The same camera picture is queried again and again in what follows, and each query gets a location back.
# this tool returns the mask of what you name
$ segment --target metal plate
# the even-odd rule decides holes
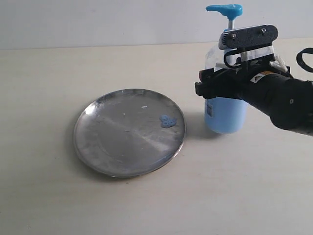
[[[171,99],[150,90],[126,89],[100,97],[83,111],[74,144],[89,167],[129,178],[167,164],[182,147],[185,129],[182,111]]]

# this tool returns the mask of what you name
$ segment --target table surface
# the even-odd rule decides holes
[[[313,38],[277,40],[296,78]],[[313,138],[249,107],[242,130],[215,135],[194,92],[212,43],[0,51],[0,229],[4,235],[307,235],[313,230]],[[185,114],[179,154],[134,179],[76,157],[74,124],[124,88],[163,93]]]

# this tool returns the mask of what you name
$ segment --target small blue piece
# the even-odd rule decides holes
[[[226,16],[230,21],[233,21],[237,16],[241,16],[243,14],[243,7],[239,4],[210,5],[205,9],[207,11],[218,11],[223,16]]]
[[[162,128],[170,128],[172,126],[175,126],[177,123],[176,118],[170,118],[167,115],[161,115],[160,120],[161,120],[161,127]]]

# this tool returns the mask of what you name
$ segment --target clear plastic bottle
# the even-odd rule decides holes
[[[207,11],[219,11],[229,19],[228,25],[233,25],[236,16],[242,14],[242,6],[231,5],[213,5],[208,6]],[[224,54],[228,50],[220,50],[218,45],[212,47],[206,54],[205,68],[214,68],[217,62],[224,63]],[[236,57],[227,58],[229,64],[234,64]],[[220,134],[230,134],[239,131],[246,119],[247,103],[241,99],[232,99],[225,97],[216,97],[205,100],[205,123],[209,129]]]

